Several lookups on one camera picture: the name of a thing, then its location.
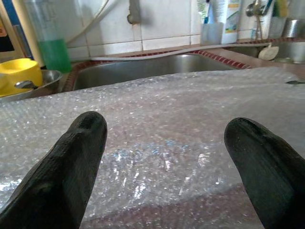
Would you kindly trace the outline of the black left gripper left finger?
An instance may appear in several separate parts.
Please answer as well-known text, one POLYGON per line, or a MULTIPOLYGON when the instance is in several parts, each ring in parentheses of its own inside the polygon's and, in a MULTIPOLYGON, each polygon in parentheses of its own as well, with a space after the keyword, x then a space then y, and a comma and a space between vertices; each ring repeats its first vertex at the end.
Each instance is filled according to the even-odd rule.
POLYGON ((79 115, 0 211, 0 229, 79 229, 99 170, 107 123, 79 115))

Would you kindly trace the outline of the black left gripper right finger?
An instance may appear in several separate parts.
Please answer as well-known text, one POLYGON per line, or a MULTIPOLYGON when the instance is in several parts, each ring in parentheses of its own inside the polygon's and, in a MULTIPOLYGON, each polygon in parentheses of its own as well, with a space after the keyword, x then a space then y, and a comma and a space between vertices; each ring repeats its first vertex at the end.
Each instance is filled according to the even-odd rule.
POLYGON ((231 120, 226 149, 265 229, 305 229, 305 159, 248 118, 231 120))

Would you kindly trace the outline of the metal spoon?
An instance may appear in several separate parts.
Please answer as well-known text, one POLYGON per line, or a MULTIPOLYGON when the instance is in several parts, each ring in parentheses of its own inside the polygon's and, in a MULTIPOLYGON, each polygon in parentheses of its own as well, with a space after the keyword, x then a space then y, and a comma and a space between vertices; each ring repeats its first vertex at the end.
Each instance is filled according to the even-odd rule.
POLYGON ((36 90, 38 89, 38 86, 35 85, 32 81, 26 80, 26 81, 21 81, 17 82, 14 85, 15 88, 17 89, 31 89, 31 90, 36 90))

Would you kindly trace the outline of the stainless steel bowl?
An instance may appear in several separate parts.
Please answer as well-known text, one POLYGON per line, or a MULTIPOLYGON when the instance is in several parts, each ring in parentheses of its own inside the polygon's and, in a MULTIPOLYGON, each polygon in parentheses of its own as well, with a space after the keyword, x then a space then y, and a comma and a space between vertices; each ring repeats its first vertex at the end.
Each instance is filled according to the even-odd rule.
POLYGON ((20 94, 0 97, 0 104, 58 93, 62 76, 63 74, 56 70, 42 70, 43 84, 41 87, 20 94))

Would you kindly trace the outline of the yellow plastic bowl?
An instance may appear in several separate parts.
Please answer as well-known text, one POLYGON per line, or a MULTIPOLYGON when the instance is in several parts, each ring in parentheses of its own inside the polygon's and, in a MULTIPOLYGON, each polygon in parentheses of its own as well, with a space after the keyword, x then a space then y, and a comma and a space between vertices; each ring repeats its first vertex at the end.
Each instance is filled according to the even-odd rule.
POLYGON ((0 97, 30 91, 15 87, 16 83, 26 80, 32 81, 36 86, 42 86, 43 76, 38 62, 20 58, 0 63, 0 97))

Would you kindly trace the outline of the clear bottle with green liquid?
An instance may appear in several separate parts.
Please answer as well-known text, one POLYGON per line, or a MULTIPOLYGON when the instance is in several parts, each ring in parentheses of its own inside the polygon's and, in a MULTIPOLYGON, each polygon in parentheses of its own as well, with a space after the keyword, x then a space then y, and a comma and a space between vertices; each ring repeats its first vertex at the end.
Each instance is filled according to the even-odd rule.
POLYGON ((68 73, 71 62, 56 10, 56 0, 24 0, 39 50, 48 70, 68 73))

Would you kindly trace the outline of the small stainless steel sink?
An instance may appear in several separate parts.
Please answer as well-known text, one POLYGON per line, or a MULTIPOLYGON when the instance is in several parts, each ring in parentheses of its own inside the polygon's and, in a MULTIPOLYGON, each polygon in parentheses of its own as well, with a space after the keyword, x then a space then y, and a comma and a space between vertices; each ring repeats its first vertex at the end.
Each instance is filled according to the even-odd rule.
POLYGON ((274 47, 278 47, 278 52, 277 55, 271 59, 271 61, 305 64, 305 42, 273 42, 265 46, 242 46, 227 49, 247 56, 259 58, 259 55, 263 50, 274 47))

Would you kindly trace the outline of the white water ionizer appliance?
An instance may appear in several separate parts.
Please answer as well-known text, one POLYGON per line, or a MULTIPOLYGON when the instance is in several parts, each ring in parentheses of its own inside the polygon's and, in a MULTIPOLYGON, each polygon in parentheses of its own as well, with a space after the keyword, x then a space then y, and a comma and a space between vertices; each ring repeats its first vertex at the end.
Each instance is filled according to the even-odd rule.
POLYGON ((12 0, 0 0, 0 63, 32 53, 12 0))

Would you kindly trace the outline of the translucent plastic container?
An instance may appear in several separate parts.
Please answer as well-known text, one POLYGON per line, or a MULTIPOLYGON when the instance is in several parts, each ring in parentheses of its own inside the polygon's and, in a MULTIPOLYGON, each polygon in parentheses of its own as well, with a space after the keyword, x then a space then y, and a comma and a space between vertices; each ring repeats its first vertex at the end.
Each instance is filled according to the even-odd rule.
POLYGON ((287 17, 272 17, 269 28, 269 39, 278 39, 282 37, 287 17))

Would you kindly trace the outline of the steel container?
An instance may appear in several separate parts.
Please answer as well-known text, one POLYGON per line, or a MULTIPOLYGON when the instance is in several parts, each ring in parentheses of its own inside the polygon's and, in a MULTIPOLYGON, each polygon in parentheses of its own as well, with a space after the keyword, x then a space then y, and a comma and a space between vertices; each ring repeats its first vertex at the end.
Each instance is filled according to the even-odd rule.
POLYGON ((282 37, 305 38, 305 19, 287 19, 282 37))

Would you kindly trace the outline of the white printed bottle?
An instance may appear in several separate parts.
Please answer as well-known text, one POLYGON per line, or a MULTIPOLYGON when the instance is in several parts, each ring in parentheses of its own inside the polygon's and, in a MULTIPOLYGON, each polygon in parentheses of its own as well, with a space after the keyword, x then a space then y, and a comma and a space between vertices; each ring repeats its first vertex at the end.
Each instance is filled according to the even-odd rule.
POLYGON ((216 22, 220 24, 220 44, 237 41, 241 0, 214 0, 216 22))

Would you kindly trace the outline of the grey tube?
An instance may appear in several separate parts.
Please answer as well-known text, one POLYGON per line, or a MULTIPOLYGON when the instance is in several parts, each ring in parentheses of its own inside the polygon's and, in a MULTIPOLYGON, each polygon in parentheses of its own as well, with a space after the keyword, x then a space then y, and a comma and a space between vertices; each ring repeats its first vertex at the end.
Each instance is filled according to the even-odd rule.
POLYGON ((200 46, 194 48, 187 48, 177 51, 170 51, 161 54, 153 54, 147 56, 138 56, 138 57, 90 57, 89 61, 141 61, 141 60, 149 60, 149 59, 156 59, 162 58, 172 55, 184 54, 194 51, 202 51, 202 50, 209 50, 209 49, 220 49, 220 48, 231 48, 231 47, 260 47, 260 46, 268 46, 270 42, 265 43, 232 43, 232 44, 217 44, 217 45, 207 45, 207 46, 200 46))

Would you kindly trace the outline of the hanging metal ladle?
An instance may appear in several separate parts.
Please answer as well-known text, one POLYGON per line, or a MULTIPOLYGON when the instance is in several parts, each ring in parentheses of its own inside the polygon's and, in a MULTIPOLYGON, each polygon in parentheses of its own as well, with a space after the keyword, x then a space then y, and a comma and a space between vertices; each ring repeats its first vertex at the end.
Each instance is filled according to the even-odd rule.
POLYGON ((253 3, 249 4, 246 8, 246 16, 252 17, 252 16, 264 16, 265 6, 262 5, 262 0, 254 0, 253 3))

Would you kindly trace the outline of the blue toothbrush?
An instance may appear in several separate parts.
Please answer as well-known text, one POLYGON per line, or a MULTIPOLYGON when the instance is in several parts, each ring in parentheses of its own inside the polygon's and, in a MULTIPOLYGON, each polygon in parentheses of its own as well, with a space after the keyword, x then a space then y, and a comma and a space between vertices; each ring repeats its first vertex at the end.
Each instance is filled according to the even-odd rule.
POLYGON ((211 0, 204 0, 204 24, 209 23, 209 18, 212 14, 212 5, 210 3, 211 0))

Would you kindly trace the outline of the green white packet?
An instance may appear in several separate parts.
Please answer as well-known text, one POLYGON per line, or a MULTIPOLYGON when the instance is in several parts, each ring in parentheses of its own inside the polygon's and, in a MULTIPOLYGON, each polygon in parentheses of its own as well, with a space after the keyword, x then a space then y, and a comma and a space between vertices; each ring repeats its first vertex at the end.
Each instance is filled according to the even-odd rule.
POLYGON ((206 23, 208 18, 209 0, 197 0, 197 9, 201 18, 201 24, 206 23))

